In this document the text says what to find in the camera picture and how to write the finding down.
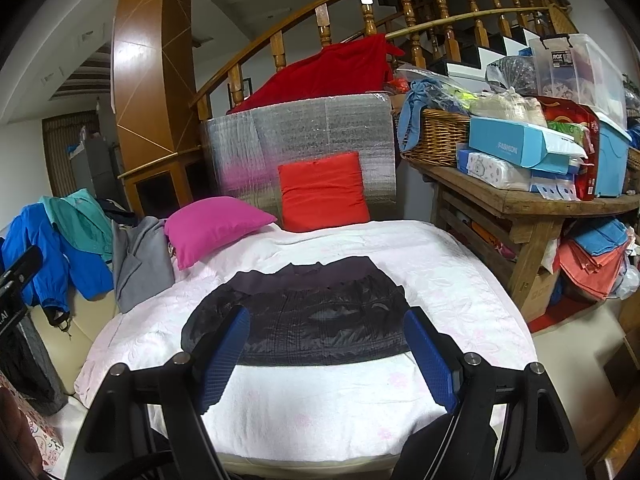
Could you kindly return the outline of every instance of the wicker basket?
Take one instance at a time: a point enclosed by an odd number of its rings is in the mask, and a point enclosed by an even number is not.
[[[397,128],[398,116],[395,116],[394,124]],[[459,142],[469,142],[469,117],[425,108],[422,110],[418,144],[401,155],[411,162],[455,167]]]
[[[626,165],[632,170],[640,171],[640,152],[629,146],[629,156]]]

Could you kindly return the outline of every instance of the folded black garment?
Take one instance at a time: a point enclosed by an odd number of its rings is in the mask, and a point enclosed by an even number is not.
[[[193,311],[182,329],[182,348],[193,351],[236,304],[252,315],[240,364],[337,365],[408,351],[404,289],[366,256],[289,265],[274,274],[238,272]]]

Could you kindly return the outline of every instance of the brown curtain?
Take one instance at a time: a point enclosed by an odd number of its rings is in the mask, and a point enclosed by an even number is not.
[[[87,133],[100,130],[98,114],[94,110],[42,120],[44,157],[53,196],[67,196],[78,190],[66,148],[79,142],[83,126]]]

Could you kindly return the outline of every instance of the red mat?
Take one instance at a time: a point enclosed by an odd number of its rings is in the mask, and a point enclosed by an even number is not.
[[[529,327],[529,331],[535,334],[539,330],[544,330],[545,328],[564,321],[568,317],[577,314],[585,308],[589,308],[593,304],[594,303],[585,301],[572,300],[571,298],[563,296],[554,306],[548,307],[542,316],[537,317],[533,321],[529,321],[527,326]]]

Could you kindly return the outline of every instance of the metal screw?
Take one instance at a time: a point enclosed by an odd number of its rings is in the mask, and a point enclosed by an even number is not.
[[[478,366],[482,362],[482,358],[475,352],[465,354],[465,363],[472,366]]]
[[[529,365],[529,368],[531,368],[531,371],[533,373],[538,375],[542,375],[543,373],[545,373],[545,367],[543,367],[542,363],[539,362],[531,363]]]
[[[124,363],[116,363],[109,369],[109,375],[119,376],[127,370],[127,365]]]
[[[171,361],[175,365],[185,365],[189,362],[190,359],[191,355],[188,352],[178,352],[176,355],[174,355]]]

